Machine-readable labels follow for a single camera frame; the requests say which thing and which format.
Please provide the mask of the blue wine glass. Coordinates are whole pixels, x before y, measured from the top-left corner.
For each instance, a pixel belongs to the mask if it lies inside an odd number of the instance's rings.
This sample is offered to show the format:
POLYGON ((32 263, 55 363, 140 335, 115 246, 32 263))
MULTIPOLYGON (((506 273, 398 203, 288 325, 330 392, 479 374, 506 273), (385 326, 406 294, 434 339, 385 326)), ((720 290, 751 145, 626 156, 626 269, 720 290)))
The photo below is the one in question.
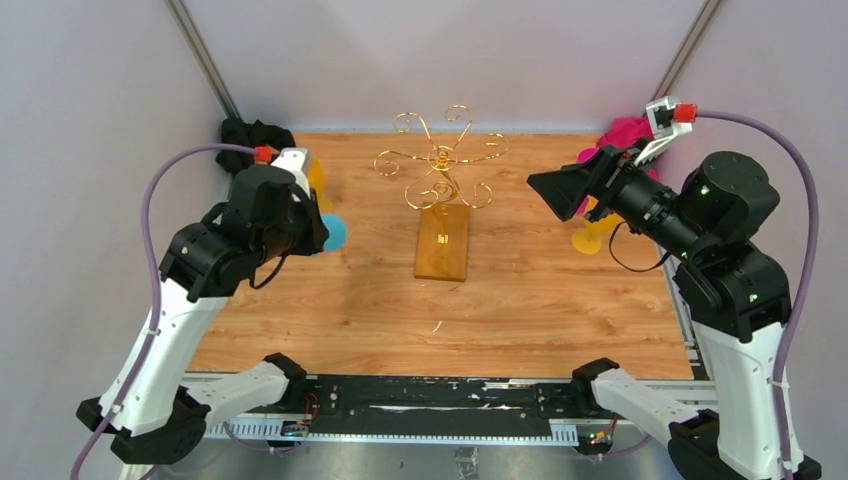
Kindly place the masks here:
POLYGON ((348 238, 348 229, 344 220, 336 213, 324 213, 321 219, 328 230, 328 238, 324 242, 323 250, 325 252, 339 251, 348 238))

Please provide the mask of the pink wine glass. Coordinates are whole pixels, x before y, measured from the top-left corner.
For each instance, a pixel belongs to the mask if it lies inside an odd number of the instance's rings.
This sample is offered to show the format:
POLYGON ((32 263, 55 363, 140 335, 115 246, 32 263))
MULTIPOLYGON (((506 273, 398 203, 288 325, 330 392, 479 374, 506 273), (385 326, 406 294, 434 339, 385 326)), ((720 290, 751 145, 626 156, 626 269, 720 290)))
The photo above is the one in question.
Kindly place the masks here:
MULTIPOLYGON (((577 156, 577 163, 583 164, 591 160, 595 154, 600 150, 599 147, 587 148, 581 151, 577 156)), ((592 196, 586 196, 580 206, 578 207, 577 213, 579 215, 584 215, 587 211, 591 210, 594 205, 597 203, 597 200, 592 196)))

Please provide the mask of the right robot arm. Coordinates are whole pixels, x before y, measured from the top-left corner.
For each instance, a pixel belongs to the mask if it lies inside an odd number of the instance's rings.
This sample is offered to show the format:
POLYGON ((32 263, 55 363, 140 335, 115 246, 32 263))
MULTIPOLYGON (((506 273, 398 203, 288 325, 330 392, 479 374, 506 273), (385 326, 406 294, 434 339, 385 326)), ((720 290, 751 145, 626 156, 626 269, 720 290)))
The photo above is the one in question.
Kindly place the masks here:
POLYGON ((601 358, 574 370, 571 403, 584 417, 618 414, 663 444, 686 479, 818 479, 778 415, 778 349, 791 314, 783 268, 752 242, 778 192, 754 159, 709 154, 673 191, 636 165, 633 150, 600 149, 589 161, 529 176, 561 220, 587 197, 591 221, 618 215, 677 262, 673 280, 713 380, 716 409, 670 399, 601 358))

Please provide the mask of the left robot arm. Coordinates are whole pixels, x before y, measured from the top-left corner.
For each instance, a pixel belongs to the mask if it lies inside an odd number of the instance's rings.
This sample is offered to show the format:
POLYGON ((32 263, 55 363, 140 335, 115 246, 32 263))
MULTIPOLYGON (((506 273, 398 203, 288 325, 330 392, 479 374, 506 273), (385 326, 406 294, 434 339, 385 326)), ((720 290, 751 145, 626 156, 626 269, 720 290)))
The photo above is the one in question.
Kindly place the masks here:
POLYGON ((118 377, 101 396, 81 402, 78 419, 109 434, 129 465, 171 465, 204 433, 252 409, 298 411, 305 370, 272 353, 254 367, 187 387, 183 376, 212 321, 241 284, 263 287, 258 269, 322 251, 329 232, 315 191, 295 167, 256 164, 239 172, 227 200, 180 229, 155 269, 158 293, 148 322, 118 377))

